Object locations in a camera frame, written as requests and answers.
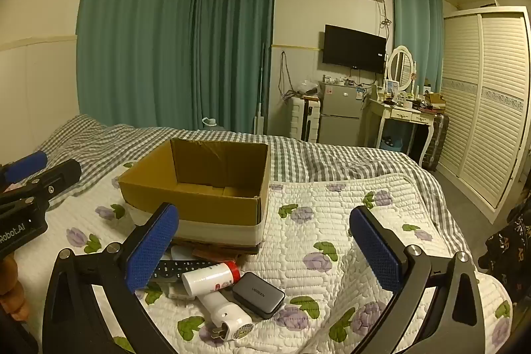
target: louvered door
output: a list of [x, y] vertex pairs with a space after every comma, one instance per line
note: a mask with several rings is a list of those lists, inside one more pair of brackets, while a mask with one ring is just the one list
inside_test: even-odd
[[461, 178], [496, 208], [525, 126], [529, 52], [522, 13], [481, 14], [482, 71], [477, 117]]
[[471, 132], [480, 74], [477, 15], [445, 19], [444, 32], [441, 93], [450, 124], [440, 162], [457, 176]]

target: flat screen tv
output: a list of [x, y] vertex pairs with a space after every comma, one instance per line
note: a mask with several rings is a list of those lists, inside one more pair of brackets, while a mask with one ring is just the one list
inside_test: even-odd
[[383, 74], [386, 39], [354, 29], [326, 25], [323, 63]]

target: green leaf print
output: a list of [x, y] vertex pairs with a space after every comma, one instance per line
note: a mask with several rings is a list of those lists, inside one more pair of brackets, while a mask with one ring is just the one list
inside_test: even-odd
[[301, 311], [306, 311], [308, 315], [310, 315], [310, 318], [319, 318], [319, 305], [313, 298], [309, 296], [299, 296], [292, 298], [289, 302], [292, 305], [301, 305]]
[[202, 316], [191, 316], [186, 319], [182, 319], [177, 323], [177, 330], [185, 341], [191, 341], [194, 337], [194, 331], [199, 331], [199, 326], [204, 323]]
[[123, 348], [124, 350], [134, 353], [133, 347], [131, 347], [131, 344], [129, 343], [129, 341], [125, 337], [114, 336], [113, 337], [113, 341], [114, 341], [114, 343], [116, 343], [116, 345], [118, 345], [119, 347]]
[[415, 231], [415, 230], [420, 230], [420, 227], [417, 227], [417, 226], [413, 226], [413, 225], [410, 225], [410, 224], [404, 224], [402, 226], [402, 229], [404, 231]]
[[145, 292], [147, 292], [147, 296], [145, 296], [145, 302], [147, 305], [152, 305], [159, 299], [160, 296], [163, 295], [163, 291], [160, 288], [160, 285], [156, 282], [149, 282], [148, 286], [146, 287]]
[[125, 216], [125, 208], [119, 204], [111, 204], [111, 207], [114, 209], [114, 214], [116, 219], [123, 218]]
[[323, 254], [328, 255], [332, 261], [337, 261], [337, 251], [335, 246], [330, 242], [317, 242], [313, 245], [314, 248], [320, 250]]
[[367, 192], [365, 197], [362, 200], [362, 203], [367, 207], [369, 210], [374, 207], [374, 191]]
[[278, 214], [282, 219], [285, 219], [296, 208], [298, 208], [298, 204], [286, 204], [278, 209]]
[[328, 331], [328, 336], [330, 336], [331, 340], [343, 342], [345, 339], [347, 339], [347, 332], [344, 328], [350, 325], [350, 318], [355, 311], [356, 308], [350, 308], [343, 314], [338, 322], [331, 326], [330, 330]]
[[501, 317], [511, 318], [511, 307], [509, 306], [509, 302], [507, 300], [497, 307], [495, 316], [498, 319]]
[[84, 248], [85, 253], [98, 252], [101, 248], [100, 240], [94, 234], [89, 235], [89, 240], [87, 240], [87, 245]]

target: gray mini fridge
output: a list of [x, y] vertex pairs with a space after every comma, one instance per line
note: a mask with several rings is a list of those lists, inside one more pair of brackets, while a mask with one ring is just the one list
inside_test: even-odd
[[356, 146], [363, 100], [356, 99], [357, 88], [320, 83], [321, 120], [318, 143]]

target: floor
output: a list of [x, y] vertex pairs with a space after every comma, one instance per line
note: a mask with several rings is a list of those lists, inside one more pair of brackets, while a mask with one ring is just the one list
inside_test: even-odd
[[471, 249], [474, 262], [477, 265], [477, 259], [487, 252], [485, 240], [497, 232], [497, 229], [450, 180], [439, 172], [432, 174], [441, 184], [446, 206], [457, 225], [461, 228], [463, 236]]

